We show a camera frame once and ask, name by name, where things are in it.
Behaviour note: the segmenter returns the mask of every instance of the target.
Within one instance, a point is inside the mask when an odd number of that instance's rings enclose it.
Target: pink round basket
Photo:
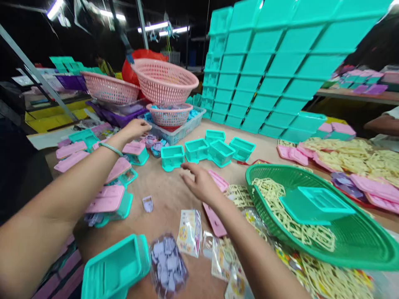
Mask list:
[[[96,73],[81,72],[81,74],[93,98],[119,105],[137,101],[140,87],[134,84]]]
[[[184,104],[198,78],[174,64],[155,59],[136,59],[131,65],[145,97],[158,105]]]
[[[188,115],[192,110],[192,105],[182,104],[182,109],[153,109],[153,104],[146,106],[147,110],[151,112],[154,122],[161,127],[179,127],[187,122]]]

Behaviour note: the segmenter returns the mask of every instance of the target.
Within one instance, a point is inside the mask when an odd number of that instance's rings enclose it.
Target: wooden table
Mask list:
[[[199,127],[194,129],[179,144],[186,141],[205,137],[205,131],[223,130],[226,133],[226,143],[234,137],[240,137],[256,144],[256,149],[250,157],[249,163],[263,159],[275,164],[291,164],[288,160],[281,159],[277,153],[277,140],[263,135],[254,135],[242,130],[219,125],[208,120],[202,120]],[[213,162],[201,161],[200,165],[212,169],[230,184],[246,185],[245,171],[247,166],[232,163],[225,168],[218,168]],[[83,261],[114,245],[131,234],[144,234],[148,243],[158,238],[165,232],[171,232],[177,237],[180,225],[180,212],[185,209],[197,209],[201,212],[202,230],[212,232],[207,217],[202,209],[202,204],[192,195],[180,177],[182,169],[165,172],[161,167],[161,159],[150,155],[144,166],[134,167],[138,178],[128,186],[128,191],[134,196],[133,205],[128,218],[123,221],[111,221],[104,228],[88,228],[85,225],[77,226],[74,234],[78,241],[79,250]],[[316,169],[315,173],[323,178],[330,176]],[[154,210],[146,213],[143,208],[142,198],[152,195]],[[376,220],[387,228],[399,232],[399,218],[393,214],[378,212]],[[194,258],[183,254],[190,278],[184,290],[176,298],[223,298],[227,283],[211,275],[211,261],[202,255]],[[157,298],[151,278],[147,275],[142,281],[133,286],[128,298]]]

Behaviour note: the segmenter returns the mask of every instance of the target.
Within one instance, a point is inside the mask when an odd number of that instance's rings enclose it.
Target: human arm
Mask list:
[[[107,143],[122,151],[151,129],[133,120]],[[0,297],[30,298],[77,221],[101,190],[118,154],[99,147],[36,195],[0,228]]]
[[[186,174],[182,175],[187,187],[213,209],[226,228],[255,298],[311,298],[270,245],[223,195],[209,173],[193,163],[183,163],[182,168],[195,176],[193,181]]]

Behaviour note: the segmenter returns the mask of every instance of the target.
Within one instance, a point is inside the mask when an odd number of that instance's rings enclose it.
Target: green plastic tray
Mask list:
[[[399,244],[376,221],[335,187],[306,170],[286,165],[253,165],[246,171],[248,191],[270,233],[280,241],[315,258],[341,267],[363,270],[399,270]],[[335,251],[329,252],[317,244],[305,245],[292,236],[275,218],[257,186],[255,178],[271,178],[287,191],[298,186],[326,188],[350,205],[356,214],[331,222],[335,234]]]

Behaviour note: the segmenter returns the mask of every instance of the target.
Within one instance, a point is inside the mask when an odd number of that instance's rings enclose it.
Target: fluorescent light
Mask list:
[[[61,9],[61,6],[63,6],[64,0],[56,0],[55,3],[53,4],[53,7],[50,8],[50,11],[47,13],[47,17],[50,20],[53,20],[56,16],[56,14],[59,12]]]
[[[163,27],[167,27],[168,26],[168,22],[163,22],[163,23],[159,23],[159,24],[155,24],[155,25],[151,25],[151,26],[146,26],[144,29],[145,31],[150,31],[150,30],[155,30],[155,29],[160,29]],[[141,28],[138,28],[137,31],[139,33],[141,33]]]
[[[100,13],[101,13],[102,15],[106,16],[106,17],[113,17],[112,13],[111,13],[111,12],[108,12],[108,11],[106,11],[106,10],[100,10]],[[116,18],[117,18],[118,20],[126,21],[125,16],[124,16],[124,15],[121,15],[121,14],[116,14]]]

